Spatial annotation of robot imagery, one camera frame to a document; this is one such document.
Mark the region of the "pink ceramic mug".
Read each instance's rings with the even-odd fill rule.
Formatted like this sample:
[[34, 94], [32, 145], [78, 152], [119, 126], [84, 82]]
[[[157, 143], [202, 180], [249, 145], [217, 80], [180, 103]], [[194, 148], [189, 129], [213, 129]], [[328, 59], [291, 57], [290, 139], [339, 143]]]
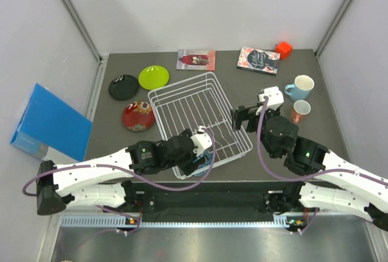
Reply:
[[295, 101], [291, 111], [291, 119], [294, 124], [298, 124], [311, 111], [310, 104], [305, 100]]

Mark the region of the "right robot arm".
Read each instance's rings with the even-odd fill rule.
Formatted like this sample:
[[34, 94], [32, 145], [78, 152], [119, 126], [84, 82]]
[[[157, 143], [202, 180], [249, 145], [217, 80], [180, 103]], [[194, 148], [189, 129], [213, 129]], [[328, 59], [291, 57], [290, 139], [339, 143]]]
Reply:
[[287, 178], [283, 190], [265, 193], [259, 211], [282, 214], [327, 209], [358, 216], [387, 230], [387, 179], [356, 166], [310, 139], [298, 135], [298, 126], [263, 105], [231, 112], [232, 127], [257, 132], [258, 156], [284, 158], [284, 166], [297, 175]]

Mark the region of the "light blue mug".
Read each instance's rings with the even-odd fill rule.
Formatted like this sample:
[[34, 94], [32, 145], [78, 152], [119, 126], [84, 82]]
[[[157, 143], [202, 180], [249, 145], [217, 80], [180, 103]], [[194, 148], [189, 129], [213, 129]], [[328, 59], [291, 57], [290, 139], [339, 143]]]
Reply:
[[315, 86], [314, 80], [307, 75], [298, 75], [293, 84], [285, 86], [284, 92], [294, 102], [305, 100]]

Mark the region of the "blue patterned bowl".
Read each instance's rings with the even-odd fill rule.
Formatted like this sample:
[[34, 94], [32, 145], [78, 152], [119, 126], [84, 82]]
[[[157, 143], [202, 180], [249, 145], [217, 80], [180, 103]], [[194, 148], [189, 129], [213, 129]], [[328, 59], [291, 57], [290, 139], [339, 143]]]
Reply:
[[213, 152], [205, 150], [204, 153], [196, 159], [196, 161], [199, 161], [200, 164], [193, 174], [200, 176], [207, 173], [209, 171], [212, 160]]

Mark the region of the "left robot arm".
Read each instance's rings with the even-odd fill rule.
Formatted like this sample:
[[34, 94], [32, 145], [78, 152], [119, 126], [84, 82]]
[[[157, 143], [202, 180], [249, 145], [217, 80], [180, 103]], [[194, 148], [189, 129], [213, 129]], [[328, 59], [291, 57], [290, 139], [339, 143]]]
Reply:
[[138, 198], [129, 181], [179, 167], [193, 173], [213, 141], [205, 131], [186, 129], [167, 141], [139, 141], [115, 153], [80, 163], [40, 164], [36, 180], [37, 214], [52, 215], [71, 207], [106, 206], [131, 211]]

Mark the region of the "red floral plate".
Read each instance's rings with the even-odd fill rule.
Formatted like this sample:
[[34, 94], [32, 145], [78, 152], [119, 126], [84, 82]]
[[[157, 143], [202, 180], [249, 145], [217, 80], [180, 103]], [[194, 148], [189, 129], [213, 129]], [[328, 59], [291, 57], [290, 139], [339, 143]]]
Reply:
[[121, 115], [122, 125], [132, 132], [143, 132], [155, 123], [152, 106], [147, 101], [130, 103]]

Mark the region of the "white wire dish rack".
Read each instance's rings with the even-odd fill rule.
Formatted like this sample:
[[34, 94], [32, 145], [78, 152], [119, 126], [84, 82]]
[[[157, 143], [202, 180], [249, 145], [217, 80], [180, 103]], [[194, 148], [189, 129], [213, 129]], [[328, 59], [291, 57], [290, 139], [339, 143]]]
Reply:
[[253, 144], [244, 128], [233, 129], [232, 105], [213, 72], [151, 90], [148, 99], [162, 139], [184, 129], [195, 132], [199, 126], [212, 132], [216, 147], [206, 152], [215, 156], [212, 181], [249, 180], [241, 172], [243, 157], [253, 149]]

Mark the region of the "lime green plate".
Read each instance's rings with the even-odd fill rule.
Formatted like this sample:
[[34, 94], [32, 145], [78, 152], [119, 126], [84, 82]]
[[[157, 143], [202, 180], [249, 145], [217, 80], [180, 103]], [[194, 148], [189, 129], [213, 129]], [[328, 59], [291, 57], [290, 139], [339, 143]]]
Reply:
[[141, 71], [138, 76], [140, 86], [146, 90], [155, 90], [167, 85], [169, 71], [160, 65], [151, 65]]

